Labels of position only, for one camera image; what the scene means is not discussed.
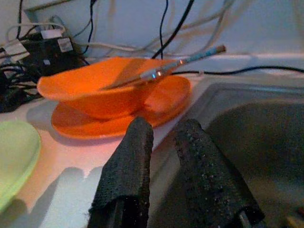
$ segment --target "wall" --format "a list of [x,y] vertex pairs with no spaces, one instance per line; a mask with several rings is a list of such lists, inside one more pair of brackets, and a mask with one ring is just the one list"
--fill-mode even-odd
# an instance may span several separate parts
[[[6,2],[1,7],[1,30],[16,21],[18,1]],[[71,0],[46,9],[37,10],[38,20],[58,15],[75,34],[89,20],[89,0]],[[169,9],[163,31],[176,27],[188,1],[169,0]],[[196,0],[185,23],[211,15],[219,10],[223,0]],[[165,0],[99,0],[94,8],[95,33],[93,41],[113,44],[144,46],[159,34],[159,24]],[[303,53],[304,52],[304,1],[301,0],[236,0],[226,14],[221,33],[215,44],[224,43],[229,53]],[[189,31],[182,31],[166,51],[189,54],[199,50],[208,40],[216,20]],[[85,42],[89,29],[77,38]],[[106,48],[91,48],[89,56],[107,53]],[[116,52],[114,55],[129,55]],[[151,53],[135,53],[151,56]]]
[[[19,0],[0,0],[0,44],[6,42],[5,34],[7,29],[17,24]],[[22,22],[29,22],[28,17],[23,13]],[[10,32],[10,37],[14,37],[17,34],[17,30],[14,29]]]

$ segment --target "green plate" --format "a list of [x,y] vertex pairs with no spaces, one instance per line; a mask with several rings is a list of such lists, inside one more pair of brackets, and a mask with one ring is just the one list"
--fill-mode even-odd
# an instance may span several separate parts
[[29,123],[0,123],[0,213],[33,172],[40,149],[40,135]]

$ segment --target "stainless steel sink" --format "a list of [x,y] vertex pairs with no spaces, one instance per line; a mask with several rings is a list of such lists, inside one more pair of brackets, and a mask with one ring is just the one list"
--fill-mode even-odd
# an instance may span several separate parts
[[[304,205],[304,89],[212,84],[183,119],[197,119],[235,164],[278,228]],[[152,154],[148,227],[190,227],[173,133]]]

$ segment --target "label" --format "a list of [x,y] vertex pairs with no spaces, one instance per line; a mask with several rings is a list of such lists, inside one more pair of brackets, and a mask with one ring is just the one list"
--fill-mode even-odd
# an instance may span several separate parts
[[14,55],[11,57],[14,61],[19,61],[19,60],[25,58],[26,56],[29,56],[29,52],[25,49],[25,47],[17,39],[6,44],[3,48],[7,55]]
[[41,35],[43,39],[52,39],[62,37],[60,29],[49,29],[49,30],[42,30]]
[[70,38],[58,39],[57,42],[59,44],[59,47],[60,47],[60,50],[61,50],[62,53],[73,50],[73,46],[72,46],[72,43],[70,41]]

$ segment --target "countertop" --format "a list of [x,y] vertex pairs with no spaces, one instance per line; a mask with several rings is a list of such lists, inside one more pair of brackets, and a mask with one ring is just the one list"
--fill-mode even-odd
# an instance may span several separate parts
[[[248,81],[267,84],[288,83],[304,86],[303,75],[287,78],[269,76],[199,76],[190,77],[192,96],[183,113],[154,129],[154,147],[162,142],[186,111],[216,82]],[[74,140],[60,136],[50,122],[57,102],[40,99],[22,105],[12,113],[0,114],[0,121],[22,120],[32,124],[42,138],[42,150],[30,179],[0,215],[2,228],[83,228],[88,221],[88,209],[94,198],[102,167],[110,158],[122,137],[99,140]]]

